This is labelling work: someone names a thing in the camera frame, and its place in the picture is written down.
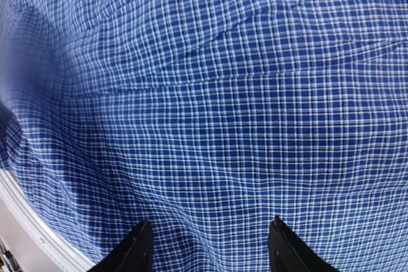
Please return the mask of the blue dotted shirt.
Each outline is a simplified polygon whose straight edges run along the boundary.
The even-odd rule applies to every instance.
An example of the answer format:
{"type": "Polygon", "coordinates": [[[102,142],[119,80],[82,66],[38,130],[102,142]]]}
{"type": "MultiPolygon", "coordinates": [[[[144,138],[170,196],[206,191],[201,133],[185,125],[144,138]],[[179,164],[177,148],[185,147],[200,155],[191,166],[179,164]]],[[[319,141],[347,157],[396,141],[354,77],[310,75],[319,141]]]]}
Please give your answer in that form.
{"type": "Polygon", "coordinates": [[[268,271],[279,216],[407,270],[407,0],[1,0],[1,168],[93,262],[268,271]]]}

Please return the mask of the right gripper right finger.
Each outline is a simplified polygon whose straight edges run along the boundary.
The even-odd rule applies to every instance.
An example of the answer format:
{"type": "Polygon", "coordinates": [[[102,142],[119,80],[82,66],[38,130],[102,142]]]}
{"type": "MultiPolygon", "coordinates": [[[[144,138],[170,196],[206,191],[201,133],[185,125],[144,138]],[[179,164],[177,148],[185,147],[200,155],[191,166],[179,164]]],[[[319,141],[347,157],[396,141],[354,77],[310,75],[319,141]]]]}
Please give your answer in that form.
{"type": "Polygon", "coordinates": [[[271,271],[338,271],[320,258],[294,231],[275,216],[268,234],[271,271]]]}

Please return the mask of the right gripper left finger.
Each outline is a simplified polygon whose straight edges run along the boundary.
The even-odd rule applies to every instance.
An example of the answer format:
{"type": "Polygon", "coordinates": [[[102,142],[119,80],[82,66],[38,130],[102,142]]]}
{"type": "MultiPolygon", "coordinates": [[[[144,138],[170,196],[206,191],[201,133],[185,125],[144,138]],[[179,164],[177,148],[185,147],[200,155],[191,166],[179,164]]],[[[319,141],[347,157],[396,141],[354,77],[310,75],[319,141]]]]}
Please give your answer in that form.
{"type": "Polygon", "coordinates": [[[139,222],[132,231],[88,272],[152,271],[154,234],[151,223],[139,222]]]}

